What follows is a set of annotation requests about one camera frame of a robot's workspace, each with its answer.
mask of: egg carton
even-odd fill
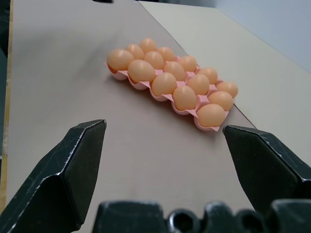
[[[216,82],[216,85],[214,84],[210,84],[209,85],[209,90],[208,90],[208,93],[206,95],[197,95],[196,96],[196,106],[194,109],[192,110],[183,110],[183,111],[179,111],[178,109],[176,109],[175,107],[175,104],[174,104],[174,99],[173,99],[173,95],[172,94],[168,94],[168,95],[161,95],[159,97],[155,96],[153,93],[152,93],[152,90],[151,90],[151,85],[149,82],[138,82],[138,83],[133,83],[132,80],[130,79],[128,73],[127,73],[127,70],[120,70],[120,71],[115,71],[113,69],[111,69],[109,66],[108,66],[109,70],[110,70],[110,73],[112,74],[112,76],[116,79],[116,80],[119,80],[119,81],[124,81],[124,80],[128,80],[130,82],[130,84],[137,90],[145,90],[147,88],[149,88],[150,90],[150,94],[151,96],[156,100],[156,101],[159,101],[159,102],[164,102],[164,101],[167,101],[167,100],[170,100],[172,102],[172,108],[173,110],[180,114],[180,115],[188,115],[188,114],[191,114],[193,116],[193,120],[194,120],[194,124],[196,125],[197,128],[199,128],[200,130],[202,131],[215,131],[217,132],[219,130],[219,126],[218,127],[202,127],[200,124],[199,124],[199,120],[198,120],[198,115],[196,114],[196,112],[203,106],[209,104],[209,100],[208,100],[208,97],[213,94],[214,92],[218,91],[217,88],[216,88],[216,85],[218,85],[219,83],[222,83],[223,80],[221,79],[218,79],[217,82]],[[177,86],[184,86],[186,85],[187,81],[193,77],[197,72],[199,72],[201,70],[201,68],[197,65],[197,69],[195,72],[185,72],[186,74],[186,78],[185,78],[185,81],[184,82],[181,82],[181,81],[177,81]],[[161,69],[156,69],[155,70],[155,74],[156,75],[159,75],[159,74],[162,74],[163,73],[163,70]],[[226,111],[225,112],[225,118],[227,118],[229,114],[229,111]]]

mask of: table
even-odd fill
[[[237,83],[236,105],[258,129],[311,166],[309,72],[218,9],[141,4],[200,66],[215,67],[222,79]]]
[[[104,118],[97,185],[79,232],[91,231],[103,200],[155,200],[165,215],[184,207],[202,216],[212,200],[251,208],[221,130],[196,129],[104,65],[112,49],[146,36],[186,54],[140,3],[15,0],[13,22],[7,202],[70,127]],[[235,107],[225,124],[252,126]]]

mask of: orange egg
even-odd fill
[[[218,127],[225,120],[225,111],[217,104],[205,105],[196,114],[202,127]]]
[[[217,91],[208,97],[210,103],[220,105],[225,111],[229,111],[233,105],[232,96],[225,91]]]
[[[143,50],[138,45],[129,44],[126,47],[126,50],[129,51],[134,56],[134,59],[143,60],[145,57]]]
[[[162,73],[156,76],[151,85],[152,93],[157,97],[172,94],[176,88],[176,78],[170,73]]]
[[[157,49],[157,51],[162,55],[165,62],[171,62],[175,60],[175,54],[169,47],[160,47]]]
[[[173,100],[177,110],[192,110],[196,106],[195,92],[188,86],[179,86],[173,92]]]
[[[178,61],[185,71],[194,72],[196,70],[196,60],[193,56],[184,56]]]
[[[114,70],[127,70],[134,60],[133,55],[126,50],[113,50],[107,57],[107,64]]]
[[[146,53],[144,60],[149,62],[154,69],[163,69],[164,67],[163,57],[156,51]]]
[[[194,75],[187,81],[186,85],[191,87],[196,95],[206,95],[209,90],[209,80],[203,74]]]
[[[228,92],[232,98],[235,98],[239,92],[237,85],[234,82],[222,82],[216,86],[219,91]]]
[[[214,68],[204,68],[198,72],[198,74],[204,74],[208,77],[210,84],[215,84],[218,79],[218,73]]]
[[[152,65],[143,60],[132,61],[128,66],[127,73],[135,83],[143,81],[152,82],[156,77],[156,71]]]
[[[168,62],[164,66],[163,72],[171,73],[177,81],[184,81],[186,78],[185,71],[178,62]]]
[[[144,51],[144,53],[147,53],[150,51],[156,51],[156,43],[153,39],[149,37],[143,39],[139,46]]]

